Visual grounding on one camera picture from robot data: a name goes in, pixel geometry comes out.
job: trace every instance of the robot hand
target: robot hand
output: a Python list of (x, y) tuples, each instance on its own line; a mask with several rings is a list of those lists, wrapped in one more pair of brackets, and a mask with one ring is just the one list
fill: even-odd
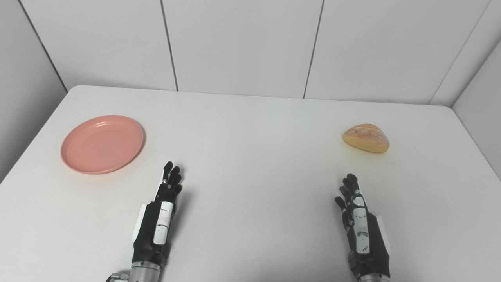
[(134, 241), (134, 255), (129, 274), (114, 273), (107, 281), (157, 282), (160, 271), (169, 257), (167, 241), (170, 221), (176, 212), (176, 198), (182, 186), (179, 167), (168, 162), (163, 168), (163, 180), (155, 200), (146, 206), (139, 232)]
[(339, 188), (344, 200), (336, 197), (343, 212), (343, 225), (348, 235), (348, 262), (360, 282), (389, 282), (390, 256), (386, 250), (376, 217), (369, 212), (360, 194), (358, 180), (353, 174), (343, 179)]

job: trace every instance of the bread roll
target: bread roll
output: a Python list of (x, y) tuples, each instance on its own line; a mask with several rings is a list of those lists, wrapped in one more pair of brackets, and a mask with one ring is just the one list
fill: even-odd
[(343, 140), (355, 148), (373, 153), (384, 153), (390, 142), (379, 127), (370, 124), (359, 124), (343, 134)]

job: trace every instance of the pink plate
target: pink plate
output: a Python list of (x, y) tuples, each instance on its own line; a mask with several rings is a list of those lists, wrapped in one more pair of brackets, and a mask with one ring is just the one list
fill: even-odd
[(141, 150), (141, 125), (126, 116), (104, 115), (73, 129), (61, 146), (61, 157), (70, 168), (87, 174), (115, 171)]

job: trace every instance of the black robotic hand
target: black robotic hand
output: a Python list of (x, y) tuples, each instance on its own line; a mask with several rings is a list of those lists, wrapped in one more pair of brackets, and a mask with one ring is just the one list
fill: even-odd
[(155, 200), (146, 206), (141, 227), (134, 241), (132, 262), (146, 261), (163, 267), (169, 256), (170, 244), (167, 234), (170, 220), (176, 212), (176, 197), (182, 186), (179, 167), (172, 168), (172, 162), (164, 167), (163, 180)]
[(358, 281), (389, 281), (390, 256), (386, 250), (376, 216), (369, 212), (353, 174), (343, 179), (339, 188), (344, 200), (336, 197), (343, 212), (343, 225), (348, 235), (348, 262)]

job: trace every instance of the metal cylinder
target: metal cylinder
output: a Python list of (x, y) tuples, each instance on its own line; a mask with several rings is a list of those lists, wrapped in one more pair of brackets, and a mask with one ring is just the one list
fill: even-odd
[(379, 273), (370, 273), (364, 276), (361, 276), (358, 280), (360, 282), (390, 282), (390, 277), (379, 274)]
[(128, 282), (158, 282), (161, 267), (149, 261), (132, 263)]

